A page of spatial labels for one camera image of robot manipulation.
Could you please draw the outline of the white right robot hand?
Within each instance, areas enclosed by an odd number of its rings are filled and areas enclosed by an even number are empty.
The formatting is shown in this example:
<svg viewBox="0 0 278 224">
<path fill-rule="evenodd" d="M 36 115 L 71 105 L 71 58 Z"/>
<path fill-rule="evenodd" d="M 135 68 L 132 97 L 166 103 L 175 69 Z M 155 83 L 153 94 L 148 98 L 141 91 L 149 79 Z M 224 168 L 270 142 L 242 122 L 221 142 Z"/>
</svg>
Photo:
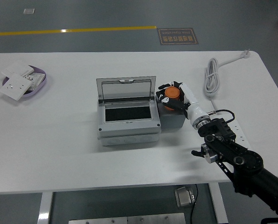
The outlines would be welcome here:
<svg viewBox="0 0 278 224">
<path fill-rule="evenodd" d="M 172 87 L 179 91 L 179 99 L 173 98 L 167 93 Z M 181 111 L 186 119 L 190 120 L 195 130 L 211 121 L 210 116 L 200 107 L 198 100 L 185 83 L 172 81 L 161 85 L 158 89 L 155 94 L 160 102 L 167 108 Z"/>
</svg>

